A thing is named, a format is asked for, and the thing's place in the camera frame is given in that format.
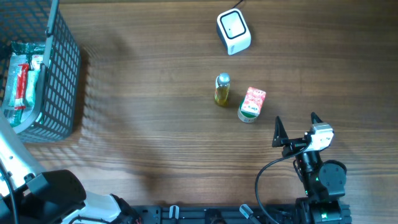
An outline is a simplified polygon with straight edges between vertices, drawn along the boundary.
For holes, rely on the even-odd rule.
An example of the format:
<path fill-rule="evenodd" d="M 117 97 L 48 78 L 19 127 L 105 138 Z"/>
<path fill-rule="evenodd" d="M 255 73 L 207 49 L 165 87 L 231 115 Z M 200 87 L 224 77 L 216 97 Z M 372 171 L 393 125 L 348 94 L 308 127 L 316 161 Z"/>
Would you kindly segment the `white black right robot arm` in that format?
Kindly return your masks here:
<path fill-rule="evenodd" d="M 303 183 L 306 196 L 295 201 L 295 223 L 351 223 L 345 196 L 347 168 L 336 160 L 323 161 L 320 153 L 329 148 L 335 135 L 333 128 L 311 113 L 312 125 L 302 138 L 289 138 L 282 121 L 275 118 L 272 147 L 282 147 L 282 157 L 295 158 L 294 169 Z"/>

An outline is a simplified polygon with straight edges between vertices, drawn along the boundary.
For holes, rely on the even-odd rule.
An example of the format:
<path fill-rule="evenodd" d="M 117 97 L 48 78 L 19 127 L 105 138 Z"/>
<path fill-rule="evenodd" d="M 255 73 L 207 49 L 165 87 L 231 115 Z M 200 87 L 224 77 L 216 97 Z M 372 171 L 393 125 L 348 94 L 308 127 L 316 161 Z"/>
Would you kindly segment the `red white tissue pack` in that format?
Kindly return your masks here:
<path fill-rule="evenodd" d="M 244 103 L 241 107 L 241 111 L 259 116 L 265 99 L 265 91 L 249 87 L 243 99 Z"/>

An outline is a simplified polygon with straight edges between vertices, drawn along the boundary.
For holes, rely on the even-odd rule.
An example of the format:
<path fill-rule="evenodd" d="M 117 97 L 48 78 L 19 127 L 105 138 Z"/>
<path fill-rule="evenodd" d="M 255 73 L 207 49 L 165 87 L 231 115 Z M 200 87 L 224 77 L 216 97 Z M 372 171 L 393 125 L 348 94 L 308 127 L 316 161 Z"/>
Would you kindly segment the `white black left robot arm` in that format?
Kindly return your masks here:
<path fill-rule="evenodd" d="M 45 170 L 1 117 L 1 223 L 142 222 L 122 198 L 87 192 L 69 170 Z"/>

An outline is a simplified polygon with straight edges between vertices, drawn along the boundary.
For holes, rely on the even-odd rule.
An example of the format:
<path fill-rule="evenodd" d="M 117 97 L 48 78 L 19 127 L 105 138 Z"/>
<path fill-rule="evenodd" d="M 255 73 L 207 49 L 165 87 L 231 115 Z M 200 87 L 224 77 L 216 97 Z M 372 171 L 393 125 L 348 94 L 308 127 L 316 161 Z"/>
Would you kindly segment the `green lid plastic jar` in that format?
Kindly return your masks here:
<path fill-rule="evenodd" d="M 241 107 L 242 107 L 243 103 L 244 103 L 244 100 L 242 100 L 240 105 L 239 105 L 238 118 L 244 123 L 253 123 L 253 122 L 255 122 L 255 120 L 257 120 L 258 116 L 241 111 Z"/>

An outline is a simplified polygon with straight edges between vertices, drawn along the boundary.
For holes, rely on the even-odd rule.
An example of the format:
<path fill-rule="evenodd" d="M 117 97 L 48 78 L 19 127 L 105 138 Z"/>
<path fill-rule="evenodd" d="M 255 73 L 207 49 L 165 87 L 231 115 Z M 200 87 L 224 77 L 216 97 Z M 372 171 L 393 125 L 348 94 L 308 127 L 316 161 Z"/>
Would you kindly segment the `yellow Vim liquid bottle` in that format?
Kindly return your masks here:
<path fill-rule="evenodd" d="M 228 94 L 230 89 L 230 76 L 228 73 L 221 73 L 215 80 L 215 103 L 219 106 L 228 104 Z"/>

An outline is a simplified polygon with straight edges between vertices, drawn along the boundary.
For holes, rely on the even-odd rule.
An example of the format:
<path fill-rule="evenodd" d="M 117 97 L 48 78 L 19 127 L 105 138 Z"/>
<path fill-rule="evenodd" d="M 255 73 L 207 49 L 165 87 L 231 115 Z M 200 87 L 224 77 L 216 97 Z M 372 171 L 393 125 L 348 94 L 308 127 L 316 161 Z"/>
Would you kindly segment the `green 3M gloves packet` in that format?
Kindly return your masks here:
<path fill-rule="evenodd" d="M 22 124 L 32 113 L 35 106 L 36 86 L 40 77 L 41 63 L 44 59 L 45 44 L 43 42 L 11 44 L 12 53 L 9 62 L 6 92 L 2 109 L 4 115 L 12 127 Z M 29 71 L 25 90 L 23 110 L 15 110 L 17 74 L 20 71 L 19 64 L 28 63 Z"/>

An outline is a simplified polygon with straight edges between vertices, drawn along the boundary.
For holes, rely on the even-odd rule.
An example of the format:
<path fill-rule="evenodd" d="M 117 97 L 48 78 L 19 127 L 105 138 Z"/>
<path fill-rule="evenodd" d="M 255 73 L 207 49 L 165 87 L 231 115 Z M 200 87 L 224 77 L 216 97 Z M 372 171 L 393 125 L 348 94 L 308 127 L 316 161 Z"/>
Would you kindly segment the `red sachet stick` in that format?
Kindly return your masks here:
<path fill-rule="evenodd" d="M 19 64 L 20 71 L 17 74 L 17 87 L 16 87 L 16 99 L 14 103 L 15 110 L 23 110 L 25 108 L 24 98 L 27 83 L 27 74 L 29 71 L 29 64 Z"/>

